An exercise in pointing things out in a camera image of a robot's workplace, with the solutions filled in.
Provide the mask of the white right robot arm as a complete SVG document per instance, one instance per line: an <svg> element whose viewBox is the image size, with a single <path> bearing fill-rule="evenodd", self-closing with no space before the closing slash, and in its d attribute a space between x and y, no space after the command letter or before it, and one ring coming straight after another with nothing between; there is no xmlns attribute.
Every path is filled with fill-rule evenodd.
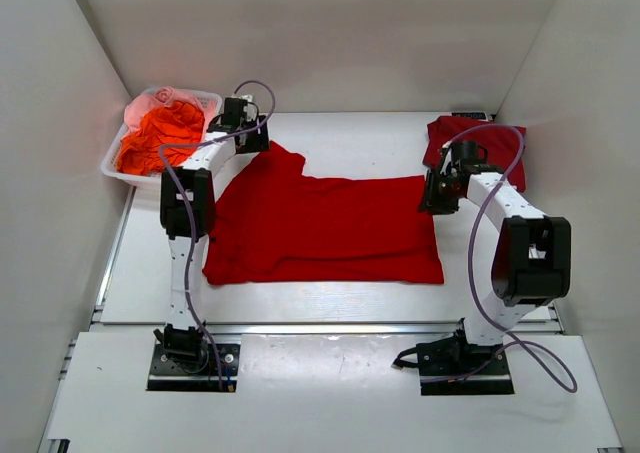
<svg viewBox="0 0 640 453"><path fill-rule="evenodd" d="M467 267L476 311L461 320L457 333L462 351L486 354L502 344L523 316L568 293L571 225L532 206L474 141L440 149L439 164L427 172L419 210L451 215L461 199L479 207L475 227L486 218L498 232L491 290L484 296L478 295L473 278L477 234L470 235Z"/></svg>

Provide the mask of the bright red t shirt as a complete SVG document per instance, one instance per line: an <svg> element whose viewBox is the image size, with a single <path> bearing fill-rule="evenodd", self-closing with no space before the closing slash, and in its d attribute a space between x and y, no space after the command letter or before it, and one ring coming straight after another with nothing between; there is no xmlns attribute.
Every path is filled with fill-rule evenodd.
<svg viewBox="0 0 640 453"><path fill-rule="evenodd" d="M316 178L305 162L273 143L229 183L202 270L210 285L444 283L434 221L418 210L423 177Z"/></svg>

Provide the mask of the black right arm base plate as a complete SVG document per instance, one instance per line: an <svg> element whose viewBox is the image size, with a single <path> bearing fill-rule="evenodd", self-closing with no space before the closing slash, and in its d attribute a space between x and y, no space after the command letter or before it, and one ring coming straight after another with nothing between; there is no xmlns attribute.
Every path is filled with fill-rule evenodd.
<svg viewBox="0 0 640 453"><path fill-rule="evenodd" d="M392 366L417 369L422 396L500 396L515 393L501 345L470 344L462 328L401 351Z"/></svg>

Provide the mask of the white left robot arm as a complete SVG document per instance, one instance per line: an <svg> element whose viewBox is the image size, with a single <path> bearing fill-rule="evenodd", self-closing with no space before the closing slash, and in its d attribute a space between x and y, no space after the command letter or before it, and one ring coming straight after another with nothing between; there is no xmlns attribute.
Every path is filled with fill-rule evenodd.
<svg viewBox="0 0 640 453"><path fill-rule="evenodd" d="M154 335L162 355L187 375L213 372L220 376L218 347L197 313L205 249L215 223L213 174L236 154L268 148L267 121L251 95L235 91L224 99L222 112L205 124L205 137L184 145L189 155L203 150L213 154L210 166L173 166L169 152L180 147L159 147L164 166L160 190L160 223L171 254L171 294L165 326Z"/></svg>

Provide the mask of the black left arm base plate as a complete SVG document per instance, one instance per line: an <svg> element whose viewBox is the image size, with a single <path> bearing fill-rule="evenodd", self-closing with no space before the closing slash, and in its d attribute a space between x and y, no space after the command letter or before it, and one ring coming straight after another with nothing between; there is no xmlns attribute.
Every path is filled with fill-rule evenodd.
<svg viewBox="0 0 640 453"><path fill-rule="evenodd" d="M211 346L201 350L195 363L178 361L157 342L151 357L146 390L152 392L235 393L241 359L241 344L218 343L221 369Z"/></svg>

